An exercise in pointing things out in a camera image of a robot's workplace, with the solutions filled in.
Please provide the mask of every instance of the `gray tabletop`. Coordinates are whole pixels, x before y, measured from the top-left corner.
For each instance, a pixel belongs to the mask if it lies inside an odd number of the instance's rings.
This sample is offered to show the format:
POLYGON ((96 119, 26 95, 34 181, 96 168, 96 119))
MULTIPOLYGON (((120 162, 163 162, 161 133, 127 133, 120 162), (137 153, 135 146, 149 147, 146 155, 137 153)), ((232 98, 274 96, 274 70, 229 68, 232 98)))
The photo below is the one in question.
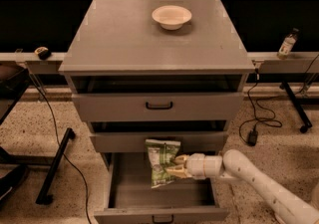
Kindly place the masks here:
POLYGON ((248 73, 253 66, 220 0, 94 0, 61 73, 248 73), (190 22, 163 29, 152 12, 187 8, 190 22))

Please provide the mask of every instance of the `cabinet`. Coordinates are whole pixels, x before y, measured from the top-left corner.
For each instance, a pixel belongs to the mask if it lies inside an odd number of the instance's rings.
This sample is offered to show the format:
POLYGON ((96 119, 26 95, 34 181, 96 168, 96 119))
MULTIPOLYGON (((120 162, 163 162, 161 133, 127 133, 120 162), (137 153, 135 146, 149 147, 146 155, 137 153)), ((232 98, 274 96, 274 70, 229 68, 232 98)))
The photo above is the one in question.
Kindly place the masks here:
POLYGON ((210 179, 151 189, 145 140, 217 154, 252 71, 220 0, 93 0, 60 72, 110 172, 99 223, 225 218, 210 179), (161 28, 152 11, 167 4, 189 9, 191 21, 161 28))

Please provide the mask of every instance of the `black stand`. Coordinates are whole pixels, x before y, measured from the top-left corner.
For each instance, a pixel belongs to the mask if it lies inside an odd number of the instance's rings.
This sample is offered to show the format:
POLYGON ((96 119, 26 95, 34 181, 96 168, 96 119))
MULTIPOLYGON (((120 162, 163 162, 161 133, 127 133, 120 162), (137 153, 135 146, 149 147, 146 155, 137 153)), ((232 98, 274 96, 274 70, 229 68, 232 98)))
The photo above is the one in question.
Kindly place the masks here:
POLYGON ((293 94, 293 92, 290 89, 290 86, 287 82, 282 82, 281 88, 286 90, 290 100, 292 101, 293 105, 297 109, 299 116, 301 117, 302 121, 304 122, 304 125, 300 127, 300 131, 302 133, 305 133, 308 131, 308 128, 312 127, 312 123, 309 120, 306 112, 304 111, 303 107, 301 105, 318 105, 319 100, 317 99, 297 99, 296 96, 293 94))
POLYGON ((0 147, 0 163, 26 164, 26 165, 49 165, 50 169, 42 185, 42 188, 40 190, 36 203, 45 204, 45 205, 50 204, 53 200, 53 196, 47 195, 47 193, 50 189, 51 183, 54 179, 60 160, 68 144, 68 141, 69 139, 74 139, 74 138, 75 138, 75 134, 73 130, 71 128, 67 128, 55 157, 11 155, 7 151, 5 151, 2 147, 0 147))

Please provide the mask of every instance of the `black metal leg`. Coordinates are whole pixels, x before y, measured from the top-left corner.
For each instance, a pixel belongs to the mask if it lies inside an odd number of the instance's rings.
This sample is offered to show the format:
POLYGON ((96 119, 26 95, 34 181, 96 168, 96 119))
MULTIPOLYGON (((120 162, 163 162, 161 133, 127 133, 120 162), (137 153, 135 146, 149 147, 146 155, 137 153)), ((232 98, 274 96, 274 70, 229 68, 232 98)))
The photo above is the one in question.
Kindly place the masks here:
POLYGON ((53 200, 53 197, 52 195, 47 195, 49 189, 50 189, 50 186, 51 186, 51 183, 53 181, 53 178, 55 176, 55 173, 58 169, 58 166, 59 166, 59 163, 60 163, 60 160, 64 154, 64 150, 68 144, 68 141, 69 141, 69 138, 70 139, 73 139, 75 137, 75 134, 74 132, 72 131, 71 128, 67 128, 65 134, 64 134, 64 137, 61 141, 61 144, 60 144, 60 147, 57 151, 57 154, 53 160, 53 163, 48 171, 48 174, 47 174, 47 177, 42 185, 42 188, 41 188, 41 191, 39 193, 39 196, 36 200, 36 203, 37 204, 50 204, 53 200))
POLYGON ((312 123, 309 120, 306 112, 304 111, 303 107, 300 105, 299 101, 297 100, 296 96, 291 91, 289 85, 287 82, 282 82, 282 87, 286 90, 290 100, 292 101, 293 105, 297 109, 302 121, 304 122, 304 125, 300 127, 301 132, 306 132, 308 128, 312 127, 312 123))

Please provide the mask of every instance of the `black chair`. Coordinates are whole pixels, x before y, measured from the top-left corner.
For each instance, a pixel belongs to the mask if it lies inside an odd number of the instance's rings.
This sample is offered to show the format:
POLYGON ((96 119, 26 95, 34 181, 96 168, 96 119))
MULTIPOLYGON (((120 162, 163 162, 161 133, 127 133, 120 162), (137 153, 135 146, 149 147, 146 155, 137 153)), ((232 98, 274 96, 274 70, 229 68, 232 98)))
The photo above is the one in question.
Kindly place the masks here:
MULTIPOLYGON (((18 103, 30 84, 32 84, 32 81, 30 80, 28 69, 15 64, 0 64, 0 125, 10 113, 12 108, 18 103)), ((0 163, 50 166, 46 179, 36 200, 37 204, 50 204, 53 197, 52 195, 47 195, 47 193, 58 169, 69 138, 75 138, 75 134, 71 128, 67 128, 59 149, 54 157, 13 155, 9 154, 0 146, 0 163)))

